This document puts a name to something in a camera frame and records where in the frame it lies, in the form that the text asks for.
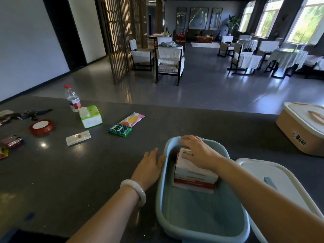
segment picture frame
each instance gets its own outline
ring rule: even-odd
[[[187,8],[177,7],[176,29],[184,29],[186,26]]]
[[[189,29],[204,30],[207,24],[209,8],[190,9]]]
[[[223,8],[213,8],[212,12],[212,18],[210,19],[210,30],[218,30],[219,29],[219,23],[221,21]]]

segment beige storage box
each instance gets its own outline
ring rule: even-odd
[[[276,124],[300,151],[324,157],[323,106],[285,102]]]

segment plastic container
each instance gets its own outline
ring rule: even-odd
[[[293,175],[293,173],[291,173],[287,168],[278,163],[256,159],[241,158],[237,159],[236,162],[261,181],[266,181],[267,184],[277,189],[278,192],[286,196],[291,201],[324,219],[323,214],[318,209],[309,194]],[[265,237],[262,235],[261,231],[257,228],[250,217],[249,221],[251,228],[258,240],[261,243],[266,243],[267,241]]]
[[[71,110],[74,112],[78,112],[79,108],[82,106],[79,96],[77,93],[72,89],[72,86],[69,84],[64,85],[65,88],[65,97],[67,98]]]
[[[324,107],[285,102],[276,124],[300,151],[324,157]]]
[[[172,187],[176,152],[183,146],[179,139],[166,143],[167,158],[156,194],[156,216],[165,233],[182,242],[245,242],[250,230],[248,214],[228,184],[220,181],[214,194]],[[202,140],[229,158],[221,144]]]

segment gray tile floor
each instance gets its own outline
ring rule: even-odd
[[[49,83],[30,96],[64,98],[64,84],[71,84],[82,100],[177,106],[211,110],[279,114],[283,102],[324,104],[324,81],[294,75],[285,79],[256,71],[252,76],[228,75],[230,57],[217,56],[217,48],[187,44],[185,68],[179,87],[174,76],[132,71],[114,85],[107,58]]]

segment water bottle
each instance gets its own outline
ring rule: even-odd
[[[76,94],[76,92],[72,89],[72,86],[69,84],[64,85],[65,88],[65,97],[67,98],[71,110],[74,112],[78,112],[79,108],[81,107],[81,102],[79,99],[79,96]]]

